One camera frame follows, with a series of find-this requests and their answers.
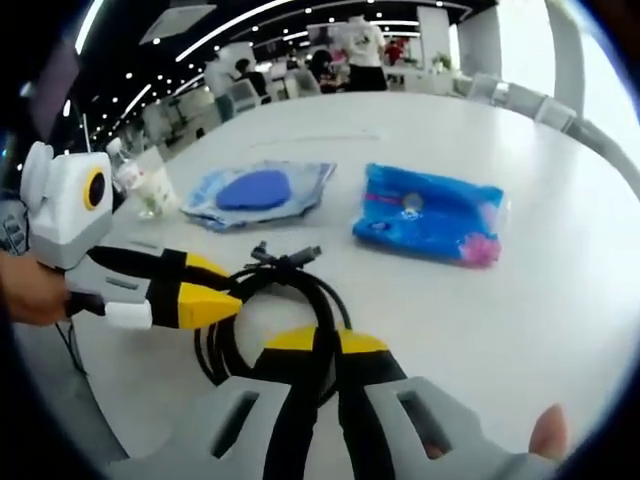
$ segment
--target finger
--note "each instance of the finger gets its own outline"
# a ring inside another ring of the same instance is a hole
[[[538,418],[533,428],[529,441],[529,452],[561,462],[567,452],[568,431],[562,407],[558,404],[549,407]]]
[[[53,325],[67,318],[64,308],[62,307],[42,309],[19,305],[12,308],[9,313],[17,322],[38,327]]]

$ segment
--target plastic package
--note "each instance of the plastic package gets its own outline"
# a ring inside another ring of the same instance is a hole
[[[375,164],[367,177],[356,237],[471,267],[498,260],[501,189]]]
[[[286,218],[318,206],[332,163],[265,160],[205,175],[182,207],[192,222],[215,232]]]

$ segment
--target blue sponge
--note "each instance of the blue sponge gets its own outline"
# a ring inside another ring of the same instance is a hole
[[[279,207],[291,197],[287,175],[279,170],[259,170],[237,178],[216,196],[221,210],[263,211]]]

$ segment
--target person's arm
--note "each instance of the person's arm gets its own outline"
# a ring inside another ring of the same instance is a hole
[[[385,47],[387,46],[387,42],[384,39],[384,35],[382,35],[382,30],[377,25],[373,25],[375,40],[378,44],[378,55],[380,58],[384,58]]]
[[[46,326],[67,317],[70,293],[64,275],[39,264],[31,253],[14,257],[0,252],[0,289],[14,322]]]

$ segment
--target window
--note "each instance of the window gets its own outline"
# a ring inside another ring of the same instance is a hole
[[[584,117],[602,129],[640,166],[640,131],[633,102],[598,42],[581,34],[584,52]]]
[[[503,80],[553,95],[555,46],[544,0],[503,0],[497,8]]]

